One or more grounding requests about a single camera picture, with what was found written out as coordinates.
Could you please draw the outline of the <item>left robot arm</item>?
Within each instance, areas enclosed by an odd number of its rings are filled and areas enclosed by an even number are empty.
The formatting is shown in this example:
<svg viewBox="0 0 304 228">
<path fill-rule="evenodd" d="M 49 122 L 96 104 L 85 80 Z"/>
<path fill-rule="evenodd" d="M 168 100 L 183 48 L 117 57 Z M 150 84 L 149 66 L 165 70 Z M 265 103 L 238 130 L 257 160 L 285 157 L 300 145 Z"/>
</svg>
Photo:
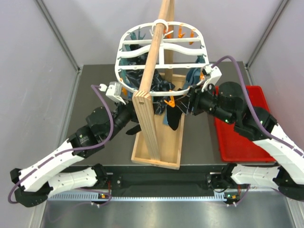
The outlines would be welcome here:
<svg viewBox="0 0 304 228">
<path fill-rule="evenodd" d="M 86 125 L 70 135 L 51 154 L 25 169 L 10 172 L 15 184 L 10 196 L 27 208 L 52 196 L 79 188 L 98 189 L 107 185 L 108 175 L 101 164 L 73 169 L 105 147 L 130 121 L 137 120 L 132 102 L 118 104 L 115 111 L 96 108 L 86 117 Z"/>
</svg>

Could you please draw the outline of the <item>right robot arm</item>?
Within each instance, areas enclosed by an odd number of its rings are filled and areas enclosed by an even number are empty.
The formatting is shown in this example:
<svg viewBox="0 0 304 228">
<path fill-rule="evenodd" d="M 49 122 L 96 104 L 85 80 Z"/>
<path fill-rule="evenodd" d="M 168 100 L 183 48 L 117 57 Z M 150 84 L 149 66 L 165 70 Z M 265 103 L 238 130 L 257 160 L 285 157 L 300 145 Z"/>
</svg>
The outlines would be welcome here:
<svg viewBox="0 0 304 228">
<path fill-rule="evenodd" d="M 230 163 L 219 176 L 225 187 L 269 187 L 288 198 L 304 200 L 304 151 L 266 109 L 252 105 L 245 87 L 227 82 L 216 89 L 208 84 L 191 88 L 187 96 L 187 108 L 193 115 L 206 112 L 233 125 L 234 132 L 265 150 L 277 163 L 268 167 Z"/>
</svg>

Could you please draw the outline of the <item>white round clip hanger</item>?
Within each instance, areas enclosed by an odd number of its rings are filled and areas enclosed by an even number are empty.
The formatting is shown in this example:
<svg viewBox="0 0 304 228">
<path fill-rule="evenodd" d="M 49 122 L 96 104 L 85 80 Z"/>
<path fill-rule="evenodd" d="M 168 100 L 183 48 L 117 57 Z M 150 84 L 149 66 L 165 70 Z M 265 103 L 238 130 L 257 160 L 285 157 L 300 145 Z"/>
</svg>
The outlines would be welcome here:
<svg viewBox="0 0 304 228">
<path fill-rule="evenodd" d="M 183 35 L 179 34 L 177 38 L 167 38 L 168 35 L 174 32 L 171 27 L 179 27 L 179 31 L 182 28 L 188 28 L 191 32 L 190 37 L 184 38 Z M 151 39 L 132 39 L 131 34 L 135 31 L 140 31 L 142 28 L 150 28 Z M 165 51 L 177 52 L 187 56 L 202 57 L 203 63 L 165 63 Z M 130 87 L 126 83 L 126 79 L 121 75 L 122 72 L 127 70 L 145 70 L 146 64 L 141 65 L 124 65 L 121 63 L 122 60 L 140 57 L 146 53 L 156 56 L 156 63 L 152 64 L 152 70 L 156 69 L 192 69 L 199 68 L 203 69 L 209 66 L 209 58 L 207 49 L 205 47 L 204 37 L 202 33 L 194 26 L 177 22 L 177 21 L 165 21 L 163 19 L 157 19 L 154 22 L 140 24 L 126 31 L 119 42 L 116 62 L 114 71 L 118 83 L 123 88 L 131 93 L 135 93 L 138 89 Z"/>
</svg>

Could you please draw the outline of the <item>blue ribbed sock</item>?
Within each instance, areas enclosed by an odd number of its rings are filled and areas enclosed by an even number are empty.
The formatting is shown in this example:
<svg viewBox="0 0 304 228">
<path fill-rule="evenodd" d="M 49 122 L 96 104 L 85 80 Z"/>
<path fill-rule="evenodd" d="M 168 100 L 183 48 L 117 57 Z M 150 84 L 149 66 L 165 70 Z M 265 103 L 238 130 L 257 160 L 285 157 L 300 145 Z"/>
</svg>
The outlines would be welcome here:
<svg viewBox="0 0 304 228">
<path fill-rule="evenodd" d="M 205 63 L 204 56 L 198 56 L 195 63 Z M 200 81 L 200 68 L 191 68 L 186 74 L 185 83 L 182 86 L 182 90 L 188 88 L 191 85 L 197 84 Z M 169 125 L 167 120 L 167 111 L 163 119 L 164 125 Z"/>
</svg>

